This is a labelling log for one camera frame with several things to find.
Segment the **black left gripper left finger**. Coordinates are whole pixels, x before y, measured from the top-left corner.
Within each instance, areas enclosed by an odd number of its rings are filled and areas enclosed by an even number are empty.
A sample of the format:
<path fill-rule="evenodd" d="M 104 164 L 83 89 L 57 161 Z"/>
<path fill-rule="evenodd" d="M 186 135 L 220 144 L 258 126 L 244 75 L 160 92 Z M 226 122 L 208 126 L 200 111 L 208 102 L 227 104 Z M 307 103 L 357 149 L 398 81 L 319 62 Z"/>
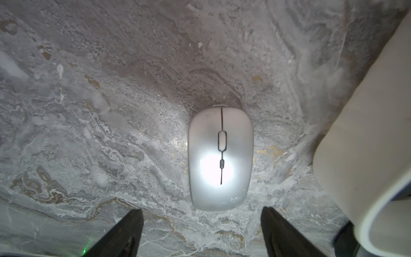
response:
<path fill-rule="evenodd" d="M 140 209 L 129 211 L 85 254 L 85 257 L 135 257 L 138 253 L 143 213 Z"/>

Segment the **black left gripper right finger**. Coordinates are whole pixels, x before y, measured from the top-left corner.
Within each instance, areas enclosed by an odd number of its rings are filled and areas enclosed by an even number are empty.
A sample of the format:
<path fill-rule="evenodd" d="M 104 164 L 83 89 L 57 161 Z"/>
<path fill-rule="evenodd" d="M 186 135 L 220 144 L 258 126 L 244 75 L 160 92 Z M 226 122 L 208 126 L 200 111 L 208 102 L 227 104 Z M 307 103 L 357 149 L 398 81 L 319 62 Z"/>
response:
<path fill-rule="evenodd" d="M 270 257 L 325 256 L 272 207 L 263 208 L 261 227 L 267 253 Z"/>

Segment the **silver mouse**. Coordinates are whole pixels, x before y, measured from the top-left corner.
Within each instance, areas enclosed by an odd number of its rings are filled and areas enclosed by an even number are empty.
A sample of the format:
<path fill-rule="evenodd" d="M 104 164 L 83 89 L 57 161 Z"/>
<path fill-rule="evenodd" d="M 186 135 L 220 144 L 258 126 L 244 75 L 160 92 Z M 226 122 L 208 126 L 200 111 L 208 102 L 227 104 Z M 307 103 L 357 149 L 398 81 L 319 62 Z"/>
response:
<path fill-rule="evenodd" d="M 189 188 L 193 206 L 219 212 L 241 205 L 252 175 L 254 129 L 241 109 L 215 105 L 188 128 Z"/>

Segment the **black mouse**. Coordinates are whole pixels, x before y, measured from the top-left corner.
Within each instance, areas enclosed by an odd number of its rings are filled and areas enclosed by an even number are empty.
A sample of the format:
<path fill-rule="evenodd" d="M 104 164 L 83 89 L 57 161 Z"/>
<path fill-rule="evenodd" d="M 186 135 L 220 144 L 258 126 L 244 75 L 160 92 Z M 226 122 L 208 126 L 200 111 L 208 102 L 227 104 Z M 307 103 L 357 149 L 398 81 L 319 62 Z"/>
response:
<path fill-rule="evenodd" d="M 333 241 L 336 257 L 356 257 L 360 244 L 354 235 L 354 225 L 348 222 L 341 228 Z"/>

